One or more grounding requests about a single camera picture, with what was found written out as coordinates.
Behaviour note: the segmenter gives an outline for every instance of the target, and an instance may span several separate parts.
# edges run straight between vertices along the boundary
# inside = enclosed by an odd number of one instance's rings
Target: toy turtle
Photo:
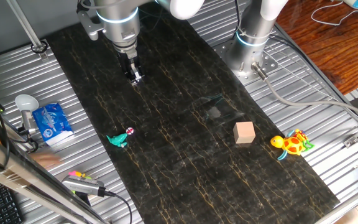
[[[277,158],[278,160],[284,159],[287,153],[300,156],[301,152],[306,149],[303,143],[296,137],[282,138],[281,136],[275,136],[270,140],[270,143],[272,146],[284,150],[283,154]]]
[[[308,137],[305,135],[305,133],[303,131],[296,129],[294,137],[296,137],[297,139],[299,139],[299,141],[301,141],[303,143],[303,146],[305,147],[304,152],[306,152],[307,150],[312,149],[314,147],[314,144],[309,142]]]

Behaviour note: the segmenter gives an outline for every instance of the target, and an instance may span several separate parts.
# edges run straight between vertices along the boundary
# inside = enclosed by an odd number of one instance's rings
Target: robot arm
[[[137,35],[140,32],[138,6],[154,0],[94,0],[95,7],[90,7],[89,0],[81,0],[77,15],[91,40],[97,40],[98,31],[111,40],[117,50],[122,71],[133,85],[143,77],[137,55]],[[194,16],[204,0],[155,0],[178,19]],[[96,9],[100,24],[93,24],[86,13]]]
[[[237,76],[257,78],[254,62],[262,65],[263,51],[275,21],[288,0],[253,0],[241,15],[236,39],[226,52],[226,64]]]

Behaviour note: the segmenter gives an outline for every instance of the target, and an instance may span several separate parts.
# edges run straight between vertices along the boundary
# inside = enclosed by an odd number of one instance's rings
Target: black marble tabletop
[[[328,213],[336,197],[302,157],[277,161],[269,141],[280,131],[213,49],[186,21],[164,16],[151,30],[156,20],[142,20],[136,86],[105,37],[77,24],[47,38],[144,222],[314,223]],[[234,142],[242,121],[255,127],[248,146]],[[127,127],[127,147],[106,139]]]

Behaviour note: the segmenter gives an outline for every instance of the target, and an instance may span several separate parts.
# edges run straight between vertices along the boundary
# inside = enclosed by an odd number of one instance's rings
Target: yellow toy turtle
[[[300,156],[301,152],[306,149],[303,143],[296,137],[282,138],[281,136],[274,136],[270,140],[270,143],[272,146],[284,150],[283,154],[277,158],[278,160],[284,159],[287,153]]]

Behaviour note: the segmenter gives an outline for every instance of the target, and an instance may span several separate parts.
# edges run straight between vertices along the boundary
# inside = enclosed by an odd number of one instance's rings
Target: wooden block
[[[254,124],[252,122],[237,122],[233,132],[236,144],[251,143],[255,139]]]

